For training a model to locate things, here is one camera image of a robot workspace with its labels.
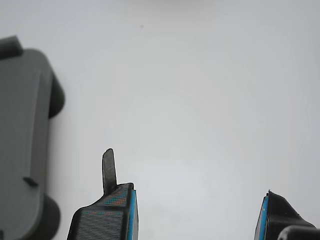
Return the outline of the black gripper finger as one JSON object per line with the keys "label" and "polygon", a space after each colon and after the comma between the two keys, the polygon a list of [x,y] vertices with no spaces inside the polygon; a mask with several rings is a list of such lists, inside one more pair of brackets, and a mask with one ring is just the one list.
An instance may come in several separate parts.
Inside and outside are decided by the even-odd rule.
{"label": "black gripper finger", "polygon": [[318,240],[320,229],[304,220],[281,195],[268,191],[255,228],[255,240]]}
{"label": "black gripper finger", "polygon": [[102,155],[103,195],[73,215],[68,240],[137,240],[139,215],[134,184],[117,184],[113,149]]}

